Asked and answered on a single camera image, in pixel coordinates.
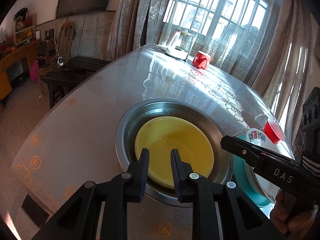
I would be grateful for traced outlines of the yellow plastic bowl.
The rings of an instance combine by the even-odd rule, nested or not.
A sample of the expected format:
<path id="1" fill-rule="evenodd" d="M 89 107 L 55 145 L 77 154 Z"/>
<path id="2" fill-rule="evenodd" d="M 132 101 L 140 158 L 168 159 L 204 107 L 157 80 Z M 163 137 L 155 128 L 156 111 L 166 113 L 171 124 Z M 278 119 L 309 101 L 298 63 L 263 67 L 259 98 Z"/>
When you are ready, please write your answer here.
<path id="1" fill-rule="evenodd" d="M 173 116 L 160 116 L 145 123 L 135 138 L 135 154 L 149 150 L 148 176 L 157 184 L 173 189 L 171 151 L 177 149 L 183 162 L 194 172 L 209 177 L 214 166 L 214 151 L 208 138 L 191 122 Z"/>

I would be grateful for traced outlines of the red plastic bowl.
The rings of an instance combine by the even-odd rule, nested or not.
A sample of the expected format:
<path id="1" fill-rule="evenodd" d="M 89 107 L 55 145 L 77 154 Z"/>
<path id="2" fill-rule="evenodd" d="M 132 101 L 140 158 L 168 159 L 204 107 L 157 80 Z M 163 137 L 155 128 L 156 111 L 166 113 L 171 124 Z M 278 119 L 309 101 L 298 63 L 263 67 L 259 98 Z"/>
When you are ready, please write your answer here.
<path id="1" fill-rule="evenodd" d="M 272 119 L 267 120 L 264 126 L 264 133 L 272 141 L 273 144 L 278 144 L 281 141 L 285 141 L 284 133 Z"/>

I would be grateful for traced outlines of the teal round plate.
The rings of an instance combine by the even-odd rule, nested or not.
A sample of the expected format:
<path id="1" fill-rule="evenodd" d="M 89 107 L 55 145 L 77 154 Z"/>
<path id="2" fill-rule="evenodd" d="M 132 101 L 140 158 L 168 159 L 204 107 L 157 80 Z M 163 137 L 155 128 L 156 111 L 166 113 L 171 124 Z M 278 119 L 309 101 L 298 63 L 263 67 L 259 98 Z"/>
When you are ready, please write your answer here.
<path id="1" fill-rule="evenodd" d="M 266 207 L 271 202 L 261 194 L 257 193 L 250 185 L 245 172 L 245 161 L 236 155 L 233 155 L 233 176 L 236 184 L 244 191 L 245 194 L 258 206 Z"/>

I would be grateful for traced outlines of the white plate red pattern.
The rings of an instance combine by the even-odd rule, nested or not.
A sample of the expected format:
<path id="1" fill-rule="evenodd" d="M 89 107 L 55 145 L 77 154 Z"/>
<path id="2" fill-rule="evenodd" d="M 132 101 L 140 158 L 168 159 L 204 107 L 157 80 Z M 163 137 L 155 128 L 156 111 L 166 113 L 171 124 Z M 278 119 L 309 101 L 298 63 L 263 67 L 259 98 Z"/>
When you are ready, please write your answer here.
<path id="1" fill-rule="evenodd" d="M 240 157 L 245 160 L 245 172 L 251 187 L 271 203 L 276 202 L 279 191 L 277 185 L 285 186 L 284 181 L 291 181 L 286 164 L 295 157 L 284 141 L 273 144 L 267 135 L 251 128 L 246 132 L 245 143 L 238 143 L 244 147 Z"/>

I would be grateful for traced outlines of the stainless steel bowl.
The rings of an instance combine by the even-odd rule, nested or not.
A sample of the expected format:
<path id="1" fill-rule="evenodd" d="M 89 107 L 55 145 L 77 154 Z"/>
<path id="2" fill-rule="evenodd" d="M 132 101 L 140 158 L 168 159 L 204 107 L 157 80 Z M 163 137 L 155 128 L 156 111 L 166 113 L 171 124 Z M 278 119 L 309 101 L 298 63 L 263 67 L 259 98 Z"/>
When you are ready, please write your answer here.
<path id="1" fill-rule="evenodd" d="M 233 157 L 221 148 L 225 136 L 218 124 L 198 108 L 173 99 L 150 99 L 132 106 L 121 118 L 116 130 L 116 153 L 123 170 L 137 161 L 135 138 L 139 129 L 148 121 L 160 116 L 174 116 L 197 126 L 208 138 L 214 153 L 214 165 L 208 179 L 225 184 L 233 174 Z"/>

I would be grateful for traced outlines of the red mug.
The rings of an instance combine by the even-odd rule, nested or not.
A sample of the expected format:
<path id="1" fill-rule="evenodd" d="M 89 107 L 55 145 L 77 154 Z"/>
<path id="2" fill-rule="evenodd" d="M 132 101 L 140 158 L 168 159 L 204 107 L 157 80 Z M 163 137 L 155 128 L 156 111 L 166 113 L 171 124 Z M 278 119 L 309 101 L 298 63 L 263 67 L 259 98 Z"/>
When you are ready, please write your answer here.
<path id="1" fill-rule="evenodd" d="M 202 51 L 198 51 L 193 59 L 193 66 L 206 70 L 210 64 L 211 56 Z"/>

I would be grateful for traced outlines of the beige window curtain right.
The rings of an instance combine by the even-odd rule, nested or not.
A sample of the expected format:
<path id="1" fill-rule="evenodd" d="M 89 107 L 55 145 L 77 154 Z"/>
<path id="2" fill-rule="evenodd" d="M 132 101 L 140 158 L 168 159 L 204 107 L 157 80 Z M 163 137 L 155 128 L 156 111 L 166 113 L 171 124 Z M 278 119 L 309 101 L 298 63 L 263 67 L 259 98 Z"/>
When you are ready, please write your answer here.
<path id="1" fill-rule="evenodd" d="M 252 88 L 284 125 L 287 142 L 293 145 L 308 96 L 318 24 L 302 0 L 277 0 L 274 5 L 276 25 Z"/>

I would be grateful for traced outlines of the beige window curtain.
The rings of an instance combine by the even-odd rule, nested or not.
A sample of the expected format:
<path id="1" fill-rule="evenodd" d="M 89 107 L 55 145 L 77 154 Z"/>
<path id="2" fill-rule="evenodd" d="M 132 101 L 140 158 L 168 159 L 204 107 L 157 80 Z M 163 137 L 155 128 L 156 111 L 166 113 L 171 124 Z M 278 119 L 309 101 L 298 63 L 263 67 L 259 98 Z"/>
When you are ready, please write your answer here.
<path id="1" fill-rule="evenodd" d="M 120 0 L 107 45 L 107 60 L 114 61 L 160 39 L 169 0 Z"/>
<path id="2" fill-rule="evenodd" d="M 308 96 L 318 24 L 302 0 L 277 0 L 274 5 L 276 25 L 252 88 L 284 125 L 287 142 L 293 145 Z"/>

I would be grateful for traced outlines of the white glass electric kettle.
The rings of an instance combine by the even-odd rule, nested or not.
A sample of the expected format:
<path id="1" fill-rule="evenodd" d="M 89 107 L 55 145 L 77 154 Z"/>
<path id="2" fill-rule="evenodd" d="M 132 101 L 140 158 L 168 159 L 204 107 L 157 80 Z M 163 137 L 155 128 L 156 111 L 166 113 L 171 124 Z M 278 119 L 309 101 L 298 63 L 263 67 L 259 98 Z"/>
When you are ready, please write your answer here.
<path id="1" fill-rule="evenodd" d="M 177 60 L 186 61 L 195 42 L 195 35 L 174 29 L 165 44 L 158 44 L 157 47 L 163 50 L 168 56 Z"/>

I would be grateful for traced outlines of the beige window curtain left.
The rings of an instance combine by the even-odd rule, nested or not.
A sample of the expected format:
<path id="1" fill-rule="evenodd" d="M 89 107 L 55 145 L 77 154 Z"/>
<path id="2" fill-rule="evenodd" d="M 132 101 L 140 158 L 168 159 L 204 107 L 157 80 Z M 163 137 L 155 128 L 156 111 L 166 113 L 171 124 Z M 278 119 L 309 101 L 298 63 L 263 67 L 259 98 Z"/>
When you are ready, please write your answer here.
<path id="1" fill-rule="evenodd" d="M 169 0 L 120 0 L 107 45 L 107 60 L 114 61 L 160 39 Z"/>

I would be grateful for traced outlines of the wooden chair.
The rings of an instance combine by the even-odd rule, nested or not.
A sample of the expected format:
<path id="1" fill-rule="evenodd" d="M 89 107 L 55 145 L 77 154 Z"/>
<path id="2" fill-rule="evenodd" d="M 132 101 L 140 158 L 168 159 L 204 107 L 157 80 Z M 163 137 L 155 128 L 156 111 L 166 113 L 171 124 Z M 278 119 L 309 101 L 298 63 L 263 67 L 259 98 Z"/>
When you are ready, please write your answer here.
<path id="1" fill-rule="evenodd" d="M 75 28 L 73 22 L 66 22 L 60 28 L 57 38 L 57 51 L 63 63 L 67 63 L 71 58 L 72 42 L 75 37 Z"/>

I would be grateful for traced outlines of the wooden cabinet shelf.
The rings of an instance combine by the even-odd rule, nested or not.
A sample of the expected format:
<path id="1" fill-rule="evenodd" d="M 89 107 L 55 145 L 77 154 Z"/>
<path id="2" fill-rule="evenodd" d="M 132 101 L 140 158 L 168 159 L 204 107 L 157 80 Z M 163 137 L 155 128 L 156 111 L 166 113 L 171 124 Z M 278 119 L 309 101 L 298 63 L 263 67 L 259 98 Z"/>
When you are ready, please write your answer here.
<path id="1" fill-rule="evenodd" d="M 14 15 L 12 34 L 1 42 L 1 107 L 12 90 L 28 79 L 38 47 L 35 14 L 22 8 Z"/>

